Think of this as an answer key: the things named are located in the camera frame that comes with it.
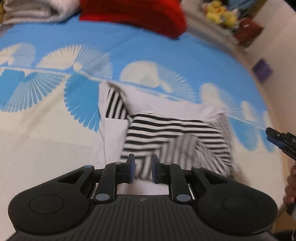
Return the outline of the person's right hand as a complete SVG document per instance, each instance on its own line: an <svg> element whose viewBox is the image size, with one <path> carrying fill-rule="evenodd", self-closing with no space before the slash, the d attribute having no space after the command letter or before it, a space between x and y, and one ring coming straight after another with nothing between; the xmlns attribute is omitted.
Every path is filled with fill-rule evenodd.
<svg viewBox="0 0 296 241"><path fill-rule="evenodd" d="M296 167L291 168L290 175L287 178L287 186L285 188L285 197L283 202L285 204L293 204L296 198Z"/></svg>

